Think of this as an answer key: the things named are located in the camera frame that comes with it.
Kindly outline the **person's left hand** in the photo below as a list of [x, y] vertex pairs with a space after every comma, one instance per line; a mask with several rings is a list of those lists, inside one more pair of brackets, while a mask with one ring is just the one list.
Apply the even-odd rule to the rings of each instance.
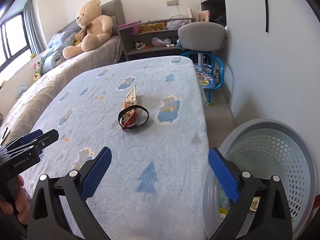
[[[22, 224], [27, 225], [29, 222], [31, 198], [24, 188], [23, 178], [18, 175], [16, 180], [19, 186], [15, 200], [16, 209], [18, 211], [17, 218]], [[1, 210], [5, 215], [12, 215], [14, 213], [12, 206], [3, 200], [1, 200]]]

